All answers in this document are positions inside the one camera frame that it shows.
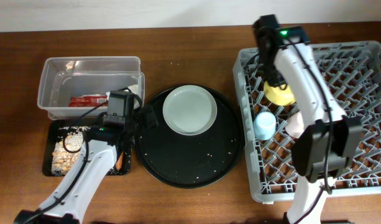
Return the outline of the yellow bowl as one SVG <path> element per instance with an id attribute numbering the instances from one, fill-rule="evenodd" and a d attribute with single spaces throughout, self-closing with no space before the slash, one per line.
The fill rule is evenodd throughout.
<path id="1" fill-rule="evenodd" d="M 264 94 L 270 102 L 279 106 L 288 106 L 296 102 L 295 96 L 288 85 L 274 87 L 265 82 Z"/>

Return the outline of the white tissue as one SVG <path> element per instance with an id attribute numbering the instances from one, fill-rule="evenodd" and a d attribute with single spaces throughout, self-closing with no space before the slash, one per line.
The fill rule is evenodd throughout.
<path id="1" fill-rule="evenodd" d="M 139 86 L 138 86 L 138 84 L 130 85 L 130 86 L 122 88 L 122 90 L 124 90 L 124 91 L 130 91 L 130 92 L 135 93 L 136 95 L 138 95 Z M 140 104 L 138 103 L 138 101 L 134 100 L 134 109 L 137 109 L 139 106 L 140 106 Z"/>

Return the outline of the grey plate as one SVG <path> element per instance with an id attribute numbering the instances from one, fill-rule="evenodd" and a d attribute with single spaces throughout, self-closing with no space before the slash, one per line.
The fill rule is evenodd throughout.
<path id="1" fill-rule="evenodd" d="M 174 132 L 196 136 L 213 125 L 218 115 L 218 106 L 207 89 L 183 85 L 167 95 L 162 112 L 166 124 Z"/>

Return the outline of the blue cup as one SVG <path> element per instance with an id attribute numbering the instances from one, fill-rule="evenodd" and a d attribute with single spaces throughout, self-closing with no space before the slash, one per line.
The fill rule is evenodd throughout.
<path id="1" fill-rule="evenodd" d="M 276 118 L 268 111 L 259 113 L 254 120 L 254 134 L 259 140 L 268 140 L 273 137 L 276 130 Z"/>

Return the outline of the pink cup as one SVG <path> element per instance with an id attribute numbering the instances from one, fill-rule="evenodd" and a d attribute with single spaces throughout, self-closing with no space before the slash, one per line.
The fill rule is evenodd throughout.
<path id="1" fill-rule="evenodd" d="M 303 118 L 300 111 L 287 119 L 285 131 L 291 137 L 298 139 L 302 135 L 304 130 L 305 126 L 303 124 Z"/>

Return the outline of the red snack wrapper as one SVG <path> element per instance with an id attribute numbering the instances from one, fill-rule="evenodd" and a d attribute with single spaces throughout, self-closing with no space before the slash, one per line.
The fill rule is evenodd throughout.
<path id="1" fill-rule="evenodd" d="M 107 101 L 106 95 L 72 96 L 69 107 L 95 107 Z"/>

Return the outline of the orange carrot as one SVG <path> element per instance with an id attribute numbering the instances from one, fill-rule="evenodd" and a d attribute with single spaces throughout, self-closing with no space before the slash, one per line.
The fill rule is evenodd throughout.
<path id="1" fill-rule="evenodd" d="M 120 154 L 119 158 L 117 159 L 116 164 L 115 164 L 116 170 L 121 170 L 122 162 L 123 162 L 123 156 L 124 156 L 124 153 L 122 152 Z"/>

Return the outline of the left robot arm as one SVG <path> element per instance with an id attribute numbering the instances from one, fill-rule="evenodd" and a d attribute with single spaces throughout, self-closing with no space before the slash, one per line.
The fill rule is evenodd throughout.
<path id="1" fill-rule="evenodd" d="M 81 223 L 101 181 L 143 129 L 157 127 L 154 109 L 125 90 L 109 93 L 107 110 L 83 132 L 78 158 L 58 187 L 35 211 L 21 210 L 14 223 Z"/>

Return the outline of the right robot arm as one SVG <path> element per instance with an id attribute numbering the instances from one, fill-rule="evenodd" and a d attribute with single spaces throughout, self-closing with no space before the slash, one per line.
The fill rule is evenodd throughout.
<path id="1" fill-rule="evenodd" d="M 298 178 L 283 222 L 320 223 L 336 179 L 352 164 L 362 137 L 361 121 L 348 117 L 333 97 L 302 27 L 281 27 L 270 14 L 252 28 L 266 82 L 291 89 L 305 126 L 291 149 Z"/>

